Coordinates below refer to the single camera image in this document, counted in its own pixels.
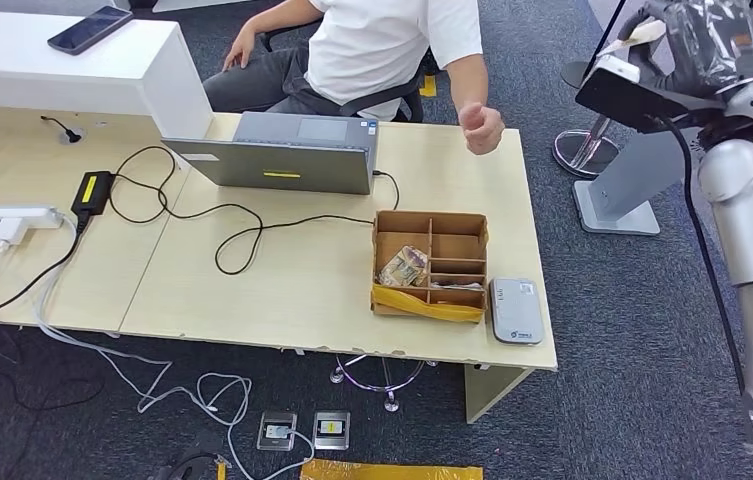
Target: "desk leg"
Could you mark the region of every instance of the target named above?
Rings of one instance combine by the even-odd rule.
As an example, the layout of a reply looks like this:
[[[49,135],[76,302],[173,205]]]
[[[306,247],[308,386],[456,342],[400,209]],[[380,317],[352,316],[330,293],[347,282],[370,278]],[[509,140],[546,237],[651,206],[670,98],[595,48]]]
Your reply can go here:
[[[467,407],[467,423],[474,423],[512,391],[534,370],[531,368],[496,367],[476,370],[473,365],[464,366],[464,398]]]

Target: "gray pants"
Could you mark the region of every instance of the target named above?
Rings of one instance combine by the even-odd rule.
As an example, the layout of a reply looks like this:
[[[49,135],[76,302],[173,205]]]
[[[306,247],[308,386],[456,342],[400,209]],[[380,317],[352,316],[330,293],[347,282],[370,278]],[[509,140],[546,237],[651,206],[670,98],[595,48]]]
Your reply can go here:
[[[246,68],[235,65],[202,82],[215,112],[268,111],[317,115],[295,95],[308,65],[301,49],[253,55]]]

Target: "black pole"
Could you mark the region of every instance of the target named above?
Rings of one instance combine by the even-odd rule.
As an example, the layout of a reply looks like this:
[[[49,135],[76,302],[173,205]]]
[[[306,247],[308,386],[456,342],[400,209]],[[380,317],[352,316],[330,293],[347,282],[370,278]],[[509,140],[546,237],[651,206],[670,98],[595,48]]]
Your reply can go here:
[[[603,38],[600,39],[600,43],[598,43],[597,48],[594,49],[594,55],[591,55],[591,60],[588,61],[588,66],[585,68],[585,72],[582,73],[582,80],[585,80],[588,77],[588,72],[594,68],[594,63],[597,61],[597,55],[599,55],[600,52],[603,51],[603,47],[606,46],[606,40],[609,39],[609,35],[612,33],[612,27],[617,23],[617,17],[620,16],[620,12],[623,10],[623,4],[625,3],[626,0],[620,0],[617,4],[615,13],[612,14],[612,19],[609,20],[609,26],[607,26],[606,31],[603,32]]]

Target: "white cable on floor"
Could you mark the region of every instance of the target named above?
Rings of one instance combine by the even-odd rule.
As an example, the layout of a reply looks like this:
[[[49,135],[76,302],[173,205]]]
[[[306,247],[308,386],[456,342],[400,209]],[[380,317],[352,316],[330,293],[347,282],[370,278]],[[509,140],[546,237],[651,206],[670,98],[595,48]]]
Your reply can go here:
[[[73,235],[77,235],[76,226],[73,223],[72,219],[70,219],[66,215],[63,215],[63,218],[64,218],[64,222],[62,223],[62,225],[66,225],[72,231]],[[249,406],[249,393],[252,390],[252,380],[250,380],[249,378],[241,377],[239,375],[228,375],[228,374],[222,374],[222,373],[208,372],[201,375],[197,379],[196,394],[194,394],[193,392],[191,392],[190,390],[184,387],[174,387],[162,393],[161,395],[153,396],[152,392],[158,386],[158,383],[161,381],[161,378],[164,376],[165,373],[167,373],[167,370],[169,370],[170,367],[173,366],[172,361],[151,360],[145,357],[141,357],[139,355],[123,353],[118,350],[112,350],[110,348],[101,347],[99,345],[82,342],[81,340],[77,340],[71,337],[70,335],[50,326],[49,323],[46,321],[45,319],[46,302],[49,299],[49,296],[51,295],[52,291],[54,290],[55,284],[58,282],[58,278],[61,276],[61,273],[63,272],[65,266],[66,266],[66,263],[58,266],[49,274],[49,276],[46,278],[46,282],[44,284],[43,289],[40,291],[37,298],[35,299],[35,302],[33,305],[33,313],[34,313],[35,319],[37,319],[37,325],[40,328],[40,330],[46,336],[52,339],[55,339],[59,342],[94,350],[98,352],[100,355],[102,355],[102,357],[105,358],[105,360],[107,360],[108,363],[110,363],[112,367],[114,367],[114,370],[117,372],[117,375],[119,375],[120,378],[122,378],[132,388],[132,390],[134,390],[141,397],[140,401],[138,401],[138,404],[137,404],[138,413],[142,414],[146,412],[150,407],[152,407],[156,403],[160,402],[161,400],[169,397],[170,395],[174,393],[181,392],[188,395],[191,401],[194,404],[196,404],[203,412],[205,412],[206,415],[213,418],[216,422],[229,427],[228,430],[226,431],[226,441],[229,444],[229,451],[231,452],[232,457],[235,460],[235,464],[238,466],[241,473],[243,473],[244,477],[246,477],[247,480],[255,480],[252,476],[249,475],[249,473],[247,473],[243,465],[241,465],[241,462],[238,459],[237,454],[235,454],[234,445],[232,444],[232,429],[235,427],[235,425],[240,423],[243,420],[243,418],[246,416],[246,411]],[[150,365],[163,366],[163,368],[161,369],[161,372],[158,374],[158,376],[155,377],[155,380],[152,382],[152,385],[150,385],[149,389],[147,389],[146,392],[141,392],[141,390],[131,380],[129,380],[126,377],[123,371],[120,370],[120,367],[117,366],[117,364],[109,355],[115,355],[122,358],[131,358],[135,360],[140,360],[141,362],[144,362]],[[202,395],[201,387],[202,387],[202,381],[209,377],[232,379],[232,381],[227,383],[223,388],[221,388],[214,395],[214,397],[211,398],[211,401],[206,402],[205,398]],[[217,416],[217,414],[215,413],[218,411],[218,409],[213,404],[215,401],[217,401],[220,395],[222,395],[232,385],[235,385],[238,383],[240,383],[241,386],[243,387],[243,400],[241,401],[240,407],[238,407],[237,412],[235,412],[234,416],[232,417],[232,420],[231,421],[223,420],[222,418]],[[308,447],[311,449],[311,454],[305,460],[288,465],[287,467],[282,468],[276,473],[273,473],[272,475],[265,477],[263,480],[270,480],[272,478],[275,478],[278,475],[288,470],[305,465],[306,463],[314,459],[314,444],[311,443],[311,440],[309,440],[305,435],[297,432],[296,430],[289,430],[289,433],[292,433],[293,435],[300,437],[302,440],[304,440],[305,443],[308,444]]]

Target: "gray laptop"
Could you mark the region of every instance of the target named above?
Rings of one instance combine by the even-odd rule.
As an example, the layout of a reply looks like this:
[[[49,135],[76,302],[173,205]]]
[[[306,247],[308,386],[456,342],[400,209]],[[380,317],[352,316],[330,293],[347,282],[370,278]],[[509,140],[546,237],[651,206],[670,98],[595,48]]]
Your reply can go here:
[[[225,187],[370,194],[375,120],[247,112],[230,142],[164,138]]]

